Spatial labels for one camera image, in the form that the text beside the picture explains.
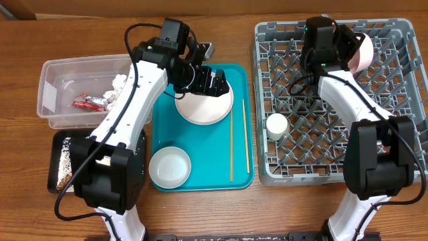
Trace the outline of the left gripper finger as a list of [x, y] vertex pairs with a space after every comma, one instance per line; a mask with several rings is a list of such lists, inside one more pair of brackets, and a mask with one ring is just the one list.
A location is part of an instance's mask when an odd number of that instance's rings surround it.
[[216, 94], [215, 81], [213, 80], [212, 75], [208, 74], [206, 76], [205, 83], [203, 85], [203, 95], [215, 96], [215, 94]]
[[217, 70], [213, 78], [215, 97], [220, 97], [229, 92], [229, 85], [226, 81], [225, 73], [223, 70]]

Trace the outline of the large pink plate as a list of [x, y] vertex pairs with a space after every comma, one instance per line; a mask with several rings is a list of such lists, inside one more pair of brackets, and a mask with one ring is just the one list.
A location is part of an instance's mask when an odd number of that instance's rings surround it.
[[231, 111], [234, 101], [233, 89], [226, 81], [229, 91], [220, 97], [186, 93], [181, 100], [175, 100], [179, 114], [196, 125], [212, 125], [224, 119]]

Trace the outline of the small pink saucer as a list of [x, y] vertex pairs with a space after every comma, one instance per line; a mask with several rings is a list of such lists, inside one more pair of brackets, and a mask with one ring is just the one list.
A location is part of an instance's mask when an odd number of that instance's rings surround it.
[[371, 38], [365, 33], [358, 33], [357, 39], [361, 40], [361, 45], [348, 62], [348, 67], [352, 74], [367, 69], [371, 65], [374, 57], [374, 48]]

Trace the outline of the wooden chopstick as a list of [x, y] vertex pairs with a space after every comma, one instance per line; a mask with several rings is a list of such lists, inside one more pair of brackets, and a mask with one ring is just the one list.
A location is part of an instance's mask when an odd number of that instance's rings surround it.
[[245, 158], [246, 158], [246, 169], [247, 173], [250, 174], [249, 168], [249, 148], [248, 148], [248, 138], [247, 138], [247, 119], [245, 111], [245, 100], [242, 99], [242, 111], [243, 111], [243, 129], [244, 129], [244, 138], [245, 138]]
[[233, 108], [230, 110], [230, 182], [233, 182]]

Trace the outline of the white paper cup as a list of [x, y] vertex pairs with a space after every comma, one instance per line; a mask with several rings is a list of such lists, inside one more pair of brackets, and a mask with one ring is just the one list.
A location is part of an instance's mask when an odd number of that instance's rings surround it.
[[279, 141], [283, 135], [290, 133], [290, 123], [284, 115], [274, 113], [266, 120], [266, 131], [271, 140]]

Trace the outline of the white napkin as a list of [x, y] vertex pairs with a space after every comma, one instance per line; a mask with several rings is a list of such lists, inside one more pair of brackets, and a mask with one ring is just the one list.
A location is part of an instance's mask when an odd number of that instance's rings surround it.
[[127, 75], [117, 74], [112, 81], [113, 90], [106, 91], [103, 97], [107, 100], [106, 110], [111, 110], [122, 92], [127, 80]]

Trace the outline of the grey metal bowl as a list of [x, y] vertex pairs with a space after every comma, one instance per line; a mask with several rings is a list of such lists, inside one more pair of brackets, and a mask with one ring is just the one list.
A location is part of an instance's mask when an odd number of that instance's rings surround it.
[[164, 189], [174, 189], [189, 178], [191, 160], [182, 149], [165, 147], [151, 157], [148, 170], [154, 184]]

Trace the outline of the red foil snack wrapper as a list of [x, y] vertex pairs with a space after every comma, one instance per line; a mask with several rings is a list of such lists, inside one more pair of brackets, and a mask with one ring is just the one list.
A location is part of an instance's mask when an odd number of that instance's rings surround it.
[[72, 106], [94, 112], [104, 112], [107, 111], [108, 101], [105, 98], [90, 96], [84, 92], [73, 99]]

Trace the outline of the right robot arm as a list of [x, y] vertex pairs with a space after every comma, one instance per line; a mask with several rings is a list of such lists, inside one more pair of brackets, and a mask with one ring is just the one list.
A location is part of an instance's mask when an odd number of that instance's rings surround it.
[[406, 204], [392, 198], [412, 185], [421, 166], [413, 150], [413, 121], [379, 106], [354, 79], [373, 58], [367, 34], [329, 17], [306, 20], [300, 65], [307, 76], [302, 79], [349, 131], [343, 167], [347, 190], [324, 222], [321, 240], [379, 240], [365, 228], [381, 207]]

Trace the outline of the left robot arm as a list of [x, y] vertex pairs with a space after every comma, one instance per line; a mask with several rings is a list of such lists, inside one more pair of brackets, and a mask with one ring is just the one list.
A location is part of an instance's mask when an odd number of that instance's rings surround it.
[[70, 141], [68, 187], [106, 224], [111, 240], [146, 240], [136, 203], [144, 183], [144, 125], [156, 100], [172, 85], [187, 93], [219, 97], [229, 91], [223, 71], [206, 65], [215, 49], [182, 21], [167, 18], [160, 35], [128, 47], [130, 71], [105, 119], [88, 137]]

